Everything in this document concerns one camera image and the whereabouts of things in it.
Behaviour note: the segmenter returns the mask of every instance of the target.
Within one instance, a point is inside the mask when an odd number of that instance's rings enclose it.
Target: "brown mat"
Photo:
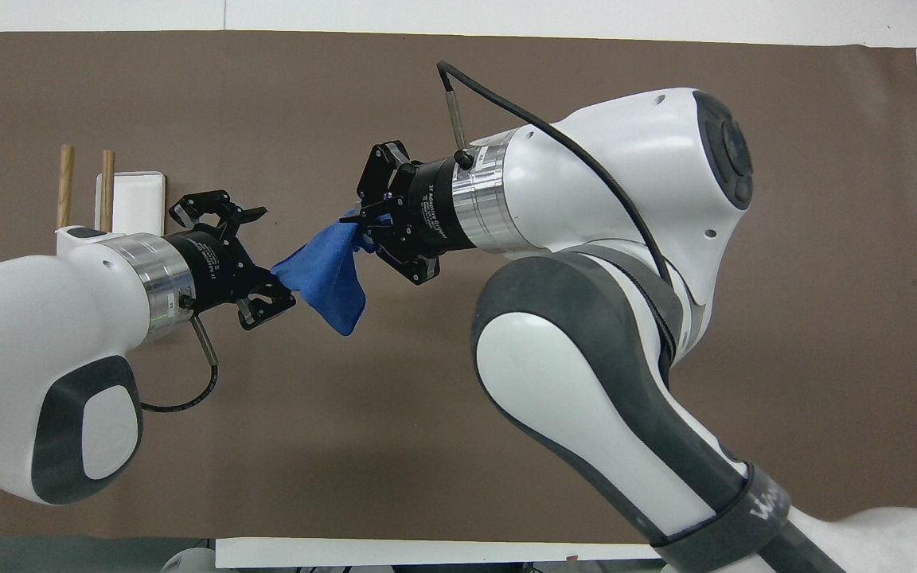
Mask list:
[[[445,58],[550,120],[652,88],[703,88],[741,121],[756,197],[705,341],[673,390],[725,445],[825,518],[917,507],[917,77],[912,50],[345,33],[1,33],[0,260],[54,251],[58,148],[74,222],[100,150],[168,199],[229,189],[270,214],[273,264],[353,202],[375,142],[452,151]],[[473,137],[514,127],[459,92]],[[372,256],[342,338],[305,306],[254,333],[205,315],[223,364],[196,409],[146,415],[105,492],[50,508],[0,493],[0,533],[639,541],[482,394],[468,329],[505,259],[463,251],[411,286]],[[16,277],[22,285],[23,277]],[[187,329],[132,356],[143,399],[207,368]]]

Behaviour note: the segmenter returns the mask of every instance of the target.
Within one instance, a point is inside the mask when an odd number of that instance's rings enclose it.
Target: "cable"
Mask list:
[[[466,86],[485,100],[512,113],[514,116],[519,117],[519,119],[531,124],[531,126],[537,127],[538,130],[543,131],[543,133],[550,135],[554,141],[559,142],[565,149],[568,149],[568,151],[575,154],[578,159],[581,159],[582,163],[586,164],[586,167],[589,167],[593,173],[596,173],[597,177],[600,177],[600,181],[603,181],[604,185],[607,185],[607,188],[610,189],[615,195],[615,198],[618,199],[618,203],[621,203],[622,207],[625,208],[626,213],[629,214],[629,218],[632,219],[632,224],[636,226],[639,235],[642,236],[643,243],[646,244],[650,256],[653,257],[653,263],[656,265],[656,269],[658,269],[660,279],[665,280],[667,284],[673,287],[672,280],[670,280],[670,272],[667,271],[667,262],[663,259],[663,255],[660,254],[658,244],[656,244],[656,240],[653,239],[653,233],[650,232],[650,229],[646,225],[646,221],[643,220],[642,215],[639,213],[639,209],[636,208],[636,205],[632,202],[632,198],[629,197],[629,193],[625,192],[625,189],[623,189],[618,181],[612,177],[611,173],[607,171],[607,168],[601,166],[600,162],[590,155],[588,151],[583,149],[575,140],[561,133],[561,130],[558,130],[557,127],[551,126],[550,123],[546,123],[546,121],[540,119],[540,117],[517,106],[512,101],[502,98],[501,95],[495,94],[487,87],[484,87],[483,84],[480,84],[479,81],[466,76],[466,73],[463,73],[461,69],[456,68],[454,65],[441,60],[437,62],[437,72],[441,75],[441,84],[444,84],[445,93],[455,91],[451,86],[451,81],[448,80],[448,76],[452,76],[456,80],[461,81],[463,86]]]
[[[153,403],[141,402],[142,409],[147,410],[148,412],[159,412],[161,414],[170,414],[172,412],[181,412],[183,410],[189,410],[193,406],[197,406],[198,403],[204,402],[204,398],[207,398],[208,394],[211,394],[215,384],[218,384],[218,365],[214,364],[211,366],[211,381],[208,382],[207,388],[204,388],[203,392],[200,392],[200,395],[197,398],[190,400],[189,402],[179,403],[176,406],[155,406]]]

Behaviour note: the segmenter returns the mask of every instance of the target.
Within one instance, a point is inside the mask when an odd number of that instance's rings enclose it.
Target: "wooden dowel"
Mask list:
[[[73,192],[73,146],[62,146],[59,156],[59,206],[55,217],[55,228],[69,226],[69,206]]]
[[[112,191],[115,185],[115,152],[106,149],[101,154],[101,219],[98,229],[112,232]]]

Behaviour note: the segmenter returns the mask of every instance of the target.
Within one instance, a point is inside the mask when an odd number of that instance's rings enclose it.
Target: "silver metal ring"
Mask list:
[[[535,250],[516,228],[505,202],[505,150],[516,130],[491,135],[469,149],[473,167],[455,166],[451,202],[466,238],[489,253]]]
[[[171,244],[150,233],[117,236],[102,240],[105,247],[120,254],[137,271],[150,309],[145,341],[164,337],[193,316],[193,310],[182,308],[179,298],[196,297],[189,265]]]

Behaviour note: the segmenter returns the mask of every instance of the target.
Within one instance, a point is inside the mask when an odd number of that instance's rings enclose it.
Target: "blue fabric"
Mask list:
[[[288,290],[299,291],[302,300],[343,337],[353,333],[367,306],[353,253],[372,253],[374,244],[357,233],[359,227],[336,222],[271,268]]]

